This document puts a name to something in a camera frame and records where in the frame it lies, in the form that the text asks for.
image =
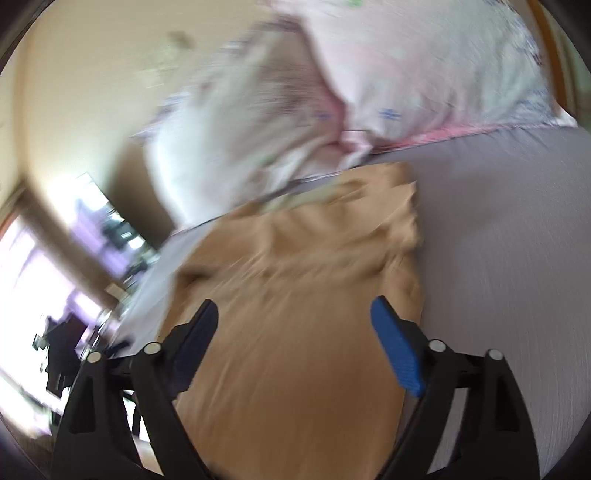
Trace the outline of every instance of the pink pillowcase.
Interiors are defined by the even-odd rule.
[[[275,0],[296,15],[346,128],[376,151],[560,124],[540,52],[506,0]]]

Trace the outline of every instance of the bed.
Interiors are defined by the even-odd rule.
[[[49,3],[29,6],[34,13],[3,37],[0,65],[31,17]],[[583,62],[591,66],[584,3],[543,2],[562,31],[552,19],[548,23],[537,2],[529,2],[531,10],[528,0],[514,2],[537,41],[546,46],[558,102],[577,117],[584,105],[577,101],[580,85],[573,70]],[[569,57],[565,33],[580,58]],[[507,356],[530,411],[541,472],[548,479],[585,478],[590,466],[585,455],[591,445],[590,159],[591,135],[584,129],[515,128],[368,160],[406,161],[418,181],[417,209],[426,238],[419,255],[426,293],[423,331],[457,351],[482,354],[494,347]],[[177,232],[163,246],[118,330],[118,339],[133,339],[129,352],[158,335],[174,273],[212,225]],[[412,406],[405,402],[403,423]],[[433,468],[449,456],[460,413],[458,403]]]

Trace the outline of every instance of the window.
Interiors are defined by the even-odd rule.
[[[137,286],[158,254],[115,210],[87,173],[76,180],[76,192],[72,237],[113,278],[122,280],[126,289]]]
[[[22,219],[12,221],[0,239],[0,408],[3,412],[21,426],[34,422],[42,430],[47,428],[47,419],[31,411],[30,402],[29,407],[27,402],[23,404],[23,396],[15,396],[18,390],[38,404],[63,412],[67,393],[60,399],[46,391],[47,351],[36,351],[33,340],[36,334],[43,334],[47,316],[59,319],[73,312],[92,327],[101,311],[49,258]]]

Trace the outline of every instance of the black object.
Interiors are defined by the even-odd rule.
[[[80,369],[76,346],[86,331],[86,324],[70,313],[65,321],[45,333],[47,354],[46,390],[61,398],[64,388],[71,387]]]
[[[500,352],[462,355],[439,340],[428,342],[383,297],[372,306],[372,322],[400,383],[421,396],[378,480],[539,480],[527,410]],[[164,477],[214,479],[171,401],[188,389],[216,328],[217,307],[208,300],[162,344],[149,343],[132,357],[89,355],[60,422],[51,478],[161,478],[142,467],[129,431],[122,390],[135,390]],[[470,393],[452,461],[428,475],[456,388]]]
[[[102,233],[118,250],[123,250],[131,240],[139,236],[139,233],[135,231],[129,222],[125,220],[118,222],[109,218],[102,226]]]
[[[122,350],[131,346],[131,338],[124,338],[120,342],[114,343],[110,347],[105,349],[105,355],[107,358],[111,358],[113,356],[118,356]]]

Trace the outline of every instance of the blue clamp handle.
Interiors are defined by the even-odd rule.
[[[216,333],[218,323],[217,305],[205,300],[189,323],[177,325],[163,343],[167,353],[165,380],[171,398],[187,391],[209,343]]]
[[[415,323],[401,320],[385,297],[372,302],[371,322],[398,383],[413,396],[420,397],[425,391],[421,358],[427,338]]]

